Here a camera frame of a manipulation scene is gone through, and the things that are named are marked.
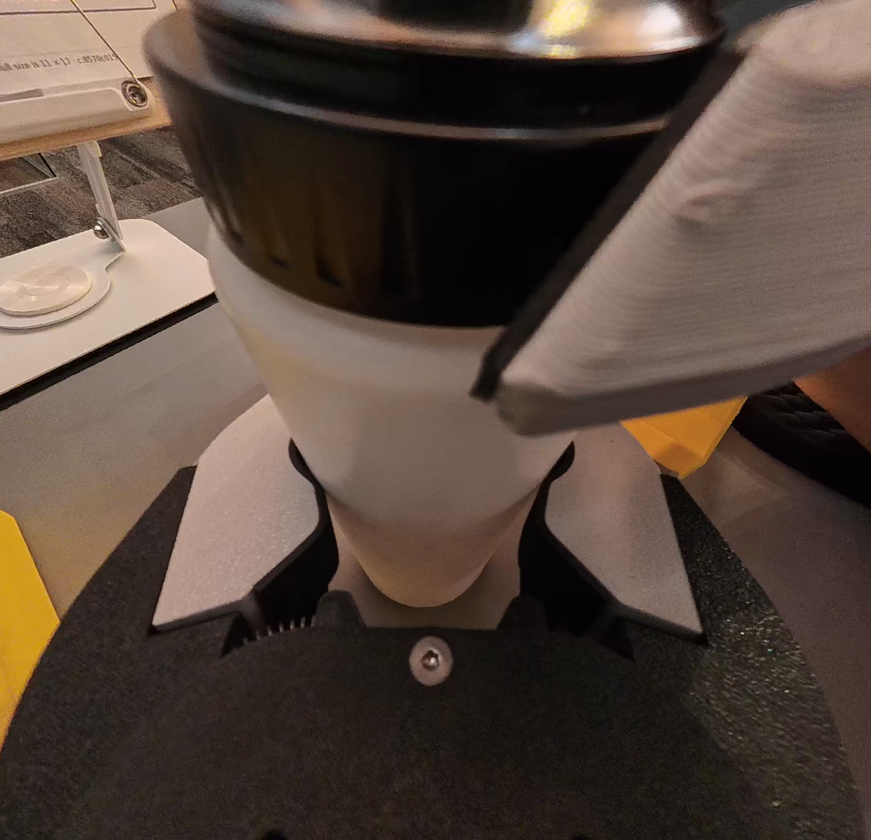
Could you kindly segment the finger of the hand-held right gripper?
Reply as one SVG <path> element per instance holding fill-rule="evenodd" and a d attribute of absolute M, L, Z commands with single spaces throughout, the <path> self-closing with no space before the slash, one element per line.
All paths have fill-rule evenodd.
<path fill-rule="evenodd" d="M 717 54 L 486 354 L 520 435 L 747 396 L 869 348 L 870 0 Z"/>

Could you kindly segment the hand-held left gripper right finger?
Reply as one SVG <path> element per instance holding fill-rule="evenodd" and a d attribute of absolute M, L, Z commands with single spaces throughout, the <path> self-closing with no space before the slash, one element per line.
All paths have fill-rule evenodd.
<path fill-rule="evenodd" d="M 659 467 L 636 440 L 573 440 L 520 538 L 520 594 L 547 627 L 626 637 L 637 624 L 703 637 Z"/>

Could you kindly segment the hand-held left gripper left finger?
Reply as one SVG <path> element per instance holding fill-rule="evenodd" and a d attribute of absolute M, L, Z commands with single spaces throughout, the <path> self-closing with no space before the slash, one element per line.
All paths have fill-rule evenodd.
<path fill-rule="evenodd" d="M 314 616 L 339 563 L 326 495 L 261 399 L 194 472 L 153 627 L 239 615 L 252 633 Z"/>

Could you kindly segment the yellow plastic bin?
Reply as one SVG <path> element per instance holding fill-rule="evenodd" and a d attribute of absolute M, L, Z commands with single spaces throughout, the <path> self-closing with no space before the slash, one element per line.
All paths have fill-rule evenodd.
<path fill-rule="evenodd" d="M 622 426 L 651 459 L 678 479 L 698 471 L 712 456 L 746 398 L 689 410 L 626 420 Z"/>
<path fill-rule="evenodd" d="M 16 519 L 1 512 L 1 741 L 58 625 Z"/>

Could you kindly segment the white plastic bottle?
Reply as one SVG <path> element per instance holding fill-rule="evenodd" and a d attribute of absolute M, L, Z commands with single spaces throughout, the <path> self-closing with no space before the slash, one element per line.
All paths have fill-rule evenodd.
<path fill-rule="evenodd" d="M 470 396 L 501 329 L 328 308 L 267 282 L 215 229 L 207 257 L 219 302 L 367 577 L 406 606 L 462 595 L 517 544 L 573 438 L 518 436 Z"/>

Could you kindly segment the black bottle lid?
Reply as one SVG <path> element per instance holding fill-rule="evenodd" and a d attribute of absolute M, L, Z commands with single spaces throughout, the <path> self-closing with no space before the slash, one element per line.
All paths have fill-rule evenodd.
<path fill-rule="evenodd" d="M 310 301 L 509 321 L 661 133 L 713 0 L 187 0 L 144 49 L 214 225 Z"/>

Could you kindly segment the person's right forearm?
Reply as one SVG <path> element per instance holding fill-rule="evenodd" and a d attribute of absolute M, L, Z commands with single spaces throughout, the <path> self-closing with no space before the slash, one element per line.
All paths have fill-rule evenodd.
<path fill-rule="evenodd" d="M 870 350 L 798 377 L 794 383 L 870 451 Z"/>

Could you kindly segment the black textured pad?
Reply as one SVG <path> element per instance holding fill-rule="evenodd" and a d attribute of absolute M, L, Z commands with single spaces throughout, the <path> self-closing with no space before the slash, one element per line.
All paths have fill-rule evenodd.
<path fill-rule="evenodd" d="M 733 427 L 781 464 L 870 508 L 870 453 L 796 384 L 748 397 Z"/>

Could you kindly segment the wooden edged instruction board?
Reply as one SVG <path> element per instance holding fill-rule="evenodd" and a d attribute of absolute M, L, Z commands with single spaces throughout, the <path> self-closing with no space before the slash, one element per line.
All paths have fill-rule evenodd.
<path fill-rule="evenodd" d="M 2 160 L 168 126 L 144 52 L 185 0 L 1 0 Z"/>

